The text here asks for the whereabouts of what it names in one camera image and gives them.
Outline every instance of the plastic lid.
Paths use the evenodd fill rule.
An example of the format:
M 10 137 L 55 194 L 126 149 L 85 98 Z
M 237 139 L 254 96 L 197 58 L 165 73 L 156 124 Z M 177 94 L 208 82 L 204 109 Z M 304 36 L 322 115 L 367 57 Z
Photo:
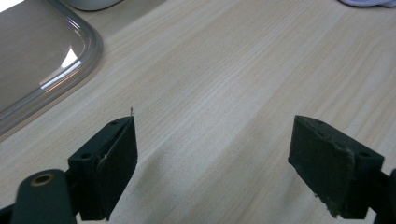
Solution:
M 99 34 L 62 3 L 18 2 L 0 5 L 0 140 L 84 79 L 103 51 Z

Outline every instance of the light wooden tabletop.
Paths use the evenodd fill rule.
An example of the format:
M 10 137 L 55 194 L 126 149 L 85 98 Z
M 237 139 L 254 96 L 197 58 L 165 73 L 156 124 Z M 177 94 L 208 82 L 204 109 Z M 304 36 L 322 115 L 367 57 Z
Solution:
M 288 164 L 296 114 L 396 167 L 396 11 L 335 0 L 125 0 L 78 14 L 91 79 L 0 143 L 0 205 L 134 108 L 139 161 L 110 223 L 373 223 L 331 217 Z

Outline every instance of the screw hole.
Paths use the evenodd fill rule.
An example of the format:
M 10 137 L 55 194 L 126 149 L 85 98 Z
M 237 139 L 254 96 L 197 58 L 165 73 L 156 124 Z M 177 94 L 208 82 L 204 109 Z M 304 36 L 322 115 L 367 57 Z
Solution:
M 40 187 L 40 186 L 46 185 L 49 182 L 51 182 L 53 177 L 54 177 L 54 175 L 52 175 L 52 174 L 43 174 L 43 175 L 40 175 L 40 176 L 36 177 L 35 179 L 33 179 L 30 184 L 33 187 Z
M 84 160 L 85 159 L 89 159 L 90 157 L 91 157 L 91 153 L 84 153 L 84 154 L 81 155 L 81 158 L 84 159 Z
M 368 154 L 367 152 L 360 152 L 359 154 L 363 157 L 370 157 L 370 154 Z

